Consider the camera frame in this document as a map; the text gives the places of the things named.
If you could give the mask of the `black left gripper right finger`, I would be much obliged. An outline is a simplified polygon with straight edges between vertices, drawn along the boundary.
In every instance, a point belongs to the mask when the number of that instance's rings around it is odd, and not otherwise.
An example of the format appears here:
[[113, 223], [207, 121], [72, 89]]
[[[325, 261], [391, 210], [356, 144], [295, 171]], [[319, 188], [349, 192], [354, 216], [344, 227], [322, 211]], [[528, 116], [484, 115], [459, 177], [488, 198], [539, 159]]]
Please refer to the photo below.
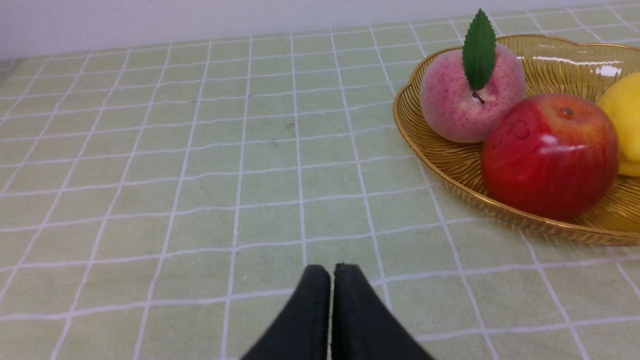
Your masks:
[[361, 267], [334, 267], [331, 357], [334, 360], [432, 360], [387, 309]]

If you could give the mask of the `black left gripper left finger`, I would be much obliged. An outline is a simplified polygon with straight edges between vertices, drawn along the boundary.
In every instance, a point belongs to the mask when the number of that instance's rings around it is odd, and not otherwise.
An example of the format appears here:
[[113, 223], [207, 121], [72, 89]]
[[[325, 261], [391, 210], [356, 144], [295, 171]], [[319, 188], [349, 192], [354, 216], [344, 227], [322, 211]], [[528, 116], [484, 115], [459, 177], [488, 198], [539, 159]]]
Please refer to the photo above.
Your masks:
[[329, 343], [329, 272], [308, 265], [278, 316], [243, 360], [326, 360]]

